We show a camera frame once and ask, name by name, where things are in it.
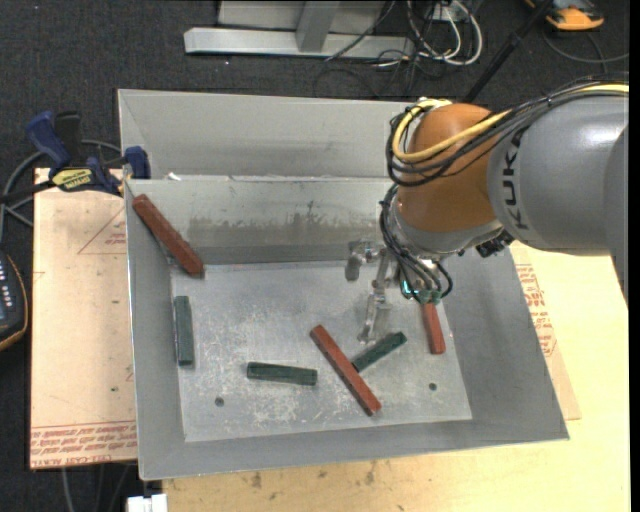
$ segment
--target cardboard sheet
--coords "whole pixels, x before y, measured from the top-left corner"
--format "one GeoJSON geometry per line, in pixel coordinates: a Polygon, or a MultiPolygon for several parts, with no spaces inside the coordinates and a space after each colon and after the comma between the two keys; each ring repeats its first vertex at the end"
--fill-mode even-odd
{"type": "Polygon", "coordinates": [[[34,203],[30,467],[134,460],[124,203],[58,189],[34,203]]]}
{"type": "Polygon", "coordinates": [[[552,318],[544,300],[544,291],[540,288],[538,276],[531,262],[531,249],[519,242],[514,242],[510,250],[564,419],[580,419],[580,407],[553,330],[552,318]]]}

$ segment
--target clamp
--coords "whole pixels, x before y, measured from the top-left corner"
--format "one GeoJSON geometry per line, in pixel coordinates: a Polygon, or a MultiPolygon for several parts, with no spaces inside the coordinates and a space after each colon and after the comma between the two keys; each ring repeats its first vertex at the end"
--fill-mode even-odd
{"type": "MultiPolygon", "coordinates": [[[[120,196],[122,181],[109,172],[101,159],[90,156],[83,166],[71,165],[72,154],[74,157],[79,155],[79,116],[65,113],[58,116],[56,120],[63,121],[62,129],[66,132],[64,137],[66,144],[54,128],[53,113],[50,111],[41,112],[26,127],[27,138],[54,162],[49,170],[50,186],[57,186],[65,192],[94,190],[120,196]]],[[[127,148],[124,156],[118,160],[128,164],[126,177],[140,179],[151,177],[147,154],[140,146],[127,148]]]]}

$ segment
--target blue clamp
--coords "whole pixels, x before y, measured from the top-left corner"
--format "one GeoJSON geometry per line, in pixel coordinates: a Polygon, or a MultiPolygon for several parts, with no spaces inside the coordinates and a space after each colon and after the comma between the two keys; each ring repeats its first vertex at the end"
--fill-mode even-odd
{"type": "Polygon", "coordinates": [[[48,110],[38,114],[29,122],[27,137],[38,151],[45,153],[54,161],[56,165],[51,168],[51,172],[55,173],[71,163],[71,155],[53,129],[53,114],[48,110]]]}
{"type": "MultiPolygon", "coordinates": [[[[121,195],[122,181],[104,168],[94,156],[87,158],[84,167],[70,167],[71,155],[56,133],[53,114],[45,111],[34,117],[26,127],[27,138],[36,148],[49,156],[54,165],[49,170],[49,180],[65,192],[94,190],[121,195]]],[[[123,161],[131,166],[135,178],[151,178],[151,167],[147,154],[140,146],[127,148],[123,161]]]]}
{"type": "Polygon", "coordinates": [[[132,177],[148,180],[151,178],[151,166],[147,153],[140,146],[131,146],[124,151],[124,158],[131,166],[132,177]]]}

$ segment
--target red wooden block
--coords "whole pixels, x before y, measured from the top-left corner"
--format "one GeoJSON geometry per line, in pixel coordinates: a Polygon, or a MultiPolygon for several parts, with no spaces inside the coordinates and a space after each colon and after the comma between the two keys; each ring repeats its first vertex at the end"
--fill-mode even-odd
{"type": "Polygon", "coordinates": [[[191,275],[202,274],[204,264],[191,246],[182,238],[146,194],[136,196],[131,202],[142,222],[167,247],[178,263],[191,275]]]}
{"type": "Polygon", "coordinates": [[[309,334],[365,412],[371,416],[380,410],[382,405],[326,329],[317,325],[309,334]]]}
{"type": "Polygon", "coordinates": [[[444,334],[442,334],[438,310],[432,302],[422,305],[422,323],[427,334],[429,351],[432,354],[444,354],[447,350],[447,345],[444,341],[444,334]]]}

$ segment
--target orange object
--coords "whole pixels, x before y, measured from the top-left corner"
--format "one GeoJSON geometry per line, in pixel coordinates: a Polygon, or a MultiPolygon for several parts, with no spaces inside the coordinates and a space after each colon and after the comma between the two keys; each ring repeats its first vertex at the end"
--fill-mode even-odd
{"type": "Polygon", "coordinates": [[[309,335],[365,412],[371,416],[379,411],[382,405],[327,330],[323,326],[317,325],[309,335]]]}
{"type": "MultiPolygon", "coordinates": [[[[536,6],[534,0],[524,1],[529,7],[536,6]]],[[[604,15],[586,2],[552,8],[545,19],[558,30],[567,32],[593,30],[604,23],[604,15]]]]}
{"type": "Polygon", "coordinates": [[[146,194],[135,197],[131,205],[142,219],[142,222],[160,240],[174,256],[178,263],[191,275],[204,272],[204,264],[180,233],[160,213],[146,194]]]}
{"type": "MultiPolygon", "coordinates": [[[[410,142],[411,152],[422,151],[475,125],[490,111],[467,103],[453,103],[428,112],[410,142]]],[[[438,155],[445,158],[468,142],[463,139],[438,155]]],[[[487,162],[493,139],[458,158],[445,172],[446,179],[419,187],[398,188],[398,211],[411,227],[432,233],[445,233],[482,226],[496,216],[487,192],[487,162]],[[464,172],[454,174],[469,165],[464,172]]],[[[403,174],[404,181],[422,176],[403,174]]]]}
{"type": "Polygon", "coordinates": [[[423,304],[421,309],[422,323],[427,334],[429,352],[436,355],[444,354],[447,350],[447,345],[444,341],[444,334],[442,334],[442,326],[440,325],[440,318],[435,304],[433,302],[423,304]]]}

